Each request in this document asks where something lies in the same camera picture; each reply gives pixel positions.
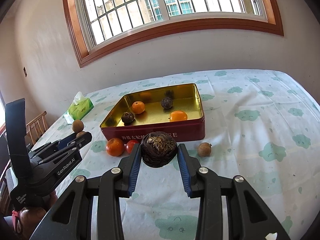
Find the person's left hand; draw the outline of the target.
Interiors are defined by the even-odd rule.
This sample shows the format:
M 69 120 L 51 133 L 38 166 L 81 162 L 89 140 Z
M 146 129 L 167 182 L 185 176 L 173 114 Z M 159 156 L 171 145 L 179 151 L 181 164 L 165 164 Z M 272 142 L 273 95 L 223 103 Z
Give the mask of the person's left hand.
M 29 239 L 47 211 L 42 207 L 24 207 L 12 211 L 11 221 L 15 235 L 19 239 Z

